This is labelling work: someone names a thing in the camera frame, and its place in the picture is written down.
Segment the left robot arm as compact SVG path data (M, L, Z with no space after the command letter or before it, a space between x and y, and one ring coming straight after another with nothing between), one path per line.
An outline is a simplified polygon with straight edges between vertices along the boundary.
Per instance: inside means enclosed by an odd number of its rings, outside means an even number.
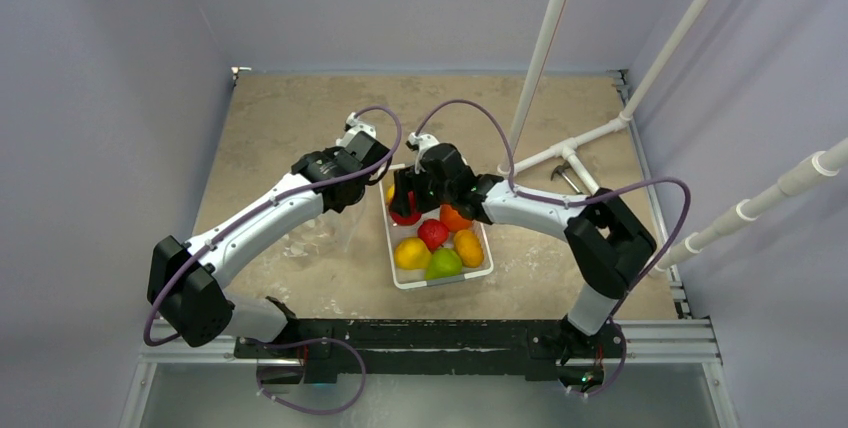
M389 159L375 128L357 123L332 147L302 156L262 197L226 222L180 242L159 241L152 254L147 299L191 347L220 335L259 340L272 356L297 347L295 316L284 303L227 292L254 258L302 224L358 203L371 172Z

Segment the orange toy fruit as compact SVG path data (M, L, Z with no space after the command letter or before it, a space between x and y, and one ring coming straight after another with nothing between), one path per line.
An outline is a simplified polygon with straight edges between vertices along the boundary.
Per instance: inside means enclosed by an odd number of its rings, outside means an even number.
M439 221L444 224L451 233L469 230L473 222L464 218L451 205L442 204L439 212Z

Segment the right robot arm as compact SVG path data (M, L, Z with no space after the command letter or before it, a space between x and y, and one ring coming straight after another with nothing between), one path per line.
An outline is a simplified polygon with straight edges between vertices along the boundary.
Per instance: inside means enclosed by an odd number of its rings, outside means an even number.
M657 248L648 229L612 191L567 197L521 190L503 176L474 172L449 143L422 151L417 166L394 171L393 183L393 213L425 213L448 205L473 222L524 228L566 242L583 279L561 329L564 347L576 355L599 344L601 328Z

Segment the clear zip top bag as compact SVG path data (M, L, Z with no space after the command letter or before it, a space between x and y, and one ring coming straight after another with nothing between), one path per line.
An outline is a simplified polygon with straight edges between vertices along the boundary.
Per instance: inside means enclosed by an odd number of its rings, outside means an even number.
M305 258L347 252L366 211L367 201L363 199L342 213L330 210L301 224L280 240L283 254Z

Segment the red strawberry toy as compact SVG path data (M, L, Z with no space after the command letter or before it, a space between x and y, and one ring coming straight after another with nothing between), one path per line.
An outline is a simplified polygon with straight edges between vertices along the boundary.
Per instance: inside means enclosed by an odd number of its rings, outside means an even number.
M417 236L429 251L434 252L449 239L450 230L438 219L426 219L418 227Z

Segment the red apple toy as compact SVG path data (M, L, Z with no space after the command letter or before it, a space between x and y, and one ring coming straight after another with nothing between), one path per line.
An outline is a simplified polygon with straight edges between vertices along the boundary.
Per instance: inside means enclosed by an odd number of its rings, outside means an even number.
M394 196L392 203L387 205L389 218L398 226L412 226L421 219L421 213L417 209L414 193L407 192L406 196L407 200L405 203L397 205L394 202Z

